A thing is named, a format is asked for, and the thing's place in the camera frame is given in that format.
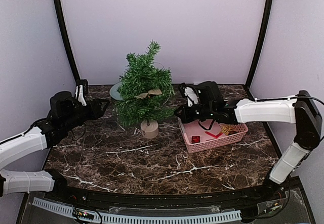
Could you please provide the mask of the brown reindeer ornament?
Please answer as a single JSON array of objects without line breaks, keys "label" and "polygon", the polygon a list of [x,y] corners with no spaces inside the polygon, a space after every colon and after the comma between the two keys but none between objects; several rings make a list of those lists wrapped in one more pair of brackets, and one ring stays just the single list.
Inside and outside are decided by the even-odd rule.
[{"label": "brown reindeer ornament", "polygon": [[151,89],[148,92],[141,93],[137,96],[134,96],[135,99],[145,99],[150,98],[151,96],[159,96],[162,95],[162,91],[159,88]]}]

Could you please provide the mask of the red foil gift box ornament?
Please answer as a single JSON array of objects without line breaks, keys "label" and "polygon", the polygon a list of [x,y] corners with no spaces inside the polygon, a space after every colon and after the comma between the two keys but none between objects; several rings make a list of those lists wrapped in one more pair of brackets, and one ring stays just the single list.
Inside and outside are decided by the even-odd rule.
[{"label": "red foil gift box ornament", "polygon": [[191,137],[191,143],[192,144],[200,143],[200,136],[192,136]]}]

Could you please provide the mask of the pink plastic basket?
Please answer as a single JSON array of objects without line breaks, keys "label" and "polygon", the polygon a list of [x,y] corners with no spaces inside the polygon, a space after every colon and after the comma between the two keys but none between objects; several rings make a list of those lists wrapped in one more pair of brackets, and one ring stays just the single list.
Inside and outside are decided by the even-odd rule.
[{"label": "pink plastic basket", "polygon": [[[205,131],[209,131],[211,133],[217,134],[220,132],[220,124],[224,123],[213,123],[213,126],[210,130],[206,130],[212,121],[210,119],[202,122],[201,124],[198,121],[193,121],[191,123],[182,123],[180,119],[178,119],[179,128],[186,145],[187,151],[189,153],[201,152],[221,146],[226,146],[230,144],[237,143],[243,139],[243,137],[248,132],[248,127],[244,123],[240,123],[237,125],[232,125],[234,130],[237,132],[234,135],[226,136],[222,135],[218,139],[214,139],[213,137],[205,134]],[[192,144],[191,137],[192,136],[200,136],[200,143]]]}]

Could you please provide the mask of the small green christmas tree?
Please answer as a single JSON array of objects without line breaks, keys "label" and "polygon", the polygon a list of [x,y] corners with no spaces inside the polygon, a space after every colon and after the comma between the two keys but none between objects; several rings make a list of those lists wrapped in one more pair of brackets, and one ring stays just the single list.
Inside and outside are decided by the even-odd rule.
[{"label": "small green christmas tree", "polygon": [[[123,98],[116,103],[118,120],[122,126],[140,126],[142,135],[147,139],[157,137],[158,121],[173,115],[174,108],[167,105],[175,94],[170,69],[154,65],[161,46],[151,41],[143,54],[129,53],[126,56],[127,69],[120,76],[118,92]],[[141,93],[159,88],[162,95],[145,99],[135,99]]]}]

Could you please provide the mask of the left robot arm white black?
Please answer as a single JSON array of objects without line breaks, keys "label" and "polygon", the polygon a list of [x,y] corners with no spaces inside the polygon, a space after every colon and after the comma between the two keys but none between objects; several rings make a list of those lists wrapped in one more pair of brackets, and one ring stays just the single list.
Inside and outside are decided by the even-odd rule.
[{"label": "left robot arm white black", "polygon": [[102,117],[110,103],[108,99],[86,101],[69,91],[50,98],[47,117],[35,121],[28,130],[1,142],[1,195],[52,192],[61,202],[71,198],[66,178],[54,169],[42,171],[9,171],[6,166],[34,152],[50,149],[68,136],[75,127]]}]

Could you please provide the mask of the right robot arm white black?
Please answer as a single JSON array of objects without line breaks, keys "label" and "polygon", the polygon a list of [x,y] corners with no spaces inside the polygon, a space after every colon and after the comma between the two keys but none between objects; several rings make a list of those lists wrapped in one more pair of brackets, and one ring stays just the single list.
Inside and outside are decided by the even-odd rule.
[{"label": "right robot arm white black", "polygon": [[258,190],[258,196],[270,200],[278,186],[320,144],[322,116],[308,91],[283,98],[237,99],[225,101],[214,81],[197,85],[182,83],[178,90],[187,103],[174,114],[182,123],[211,120],[213,123],[236,125],[247,122],[285,122],[295,124],[296,136],[268,175],[268,182]]}]

